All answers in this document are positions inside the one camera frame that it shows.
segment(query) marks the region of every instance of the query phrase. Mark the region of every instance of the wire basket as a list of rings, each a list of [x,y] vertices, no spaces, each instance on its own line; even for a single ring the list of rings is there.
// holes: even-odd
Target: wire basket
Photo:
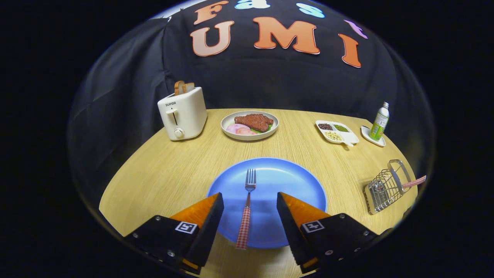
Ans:
[[[367,206],[371,214],[376,214],[396,202],[410,187],[403,187],[403,183],[398,177],[402,169],[407,183],[411,182],[403,163],[399,159],[393,159],[388,162],[388,169],[382,170],[369,185],[364,187]]]

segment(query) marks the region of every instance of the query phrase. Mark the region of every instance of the wooden table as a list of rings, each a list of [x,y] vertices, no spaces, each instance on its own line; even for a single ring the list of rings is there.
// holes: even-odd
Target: wooden table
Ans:
[[[204,199],[213,180],[225,169],[255,157],[292,161],[321,182],[328,198],[328,213],[347,213],[380,234],[395,226],[413,205],[417,188],[412,187],[390,207],[375,215],[368,212],[362,189],[390,159],[400,159],[414,177],[406,158],[386,136],[386,147],[362,137],[364,119],[325,113],[261,109],[278,117],[278,130],[259,141],[238,141],[226,136],[221,120],[246,109],[208,110],[203,132],[195,139],[171,141],[161,129],[144,143],[118,170],[101,198],[99,209],[122,236],[153,215],[171,216]],[[347,125],[360,142],[349,148],[324,139],[316,120]],[[234,244],[216,235],[201,277],[300,277],[290,248],[236,250]]]

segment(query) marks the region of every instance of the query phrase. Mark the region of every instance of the toaster lever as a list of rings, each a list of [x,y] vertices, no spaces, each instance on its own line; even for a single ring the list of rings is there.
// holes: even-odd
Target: toaster lever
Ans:
[[[169,115],[169,114],[171,114],[171,113],[175,113],[175,112],[177,112],[177,111],[178,111],[178,109],[176,109],[176,108],[172,108],[172,109],[170,109],[170,110],[167,110],[167,111],[166,111],[166,113]]]

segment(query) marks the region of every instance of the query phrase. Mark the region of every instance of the white toaster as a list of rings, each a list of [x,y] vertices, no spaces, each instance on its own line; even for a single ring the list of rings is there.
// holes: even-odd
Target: white toaster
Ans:
[[[158,101],[161,119],[172,141],[194,138],[206,123],[207,112],[203,88],[188,93],[174,93]]]

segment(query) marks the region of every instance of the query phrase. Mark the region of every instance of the green leaf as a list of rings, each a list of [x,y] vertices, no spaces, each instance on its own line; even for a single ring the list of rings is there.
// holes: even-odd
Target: green leaf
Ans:
[[[270,131],[272,126],[273,125],[269,125],[269,128],[268,128],[268,130],[266,130],[266,132]],[[263,133],[263,132],[260,132],[260,131],[255,130],[253,128],[250,128],[250,130],[254,131],[255,133]]]

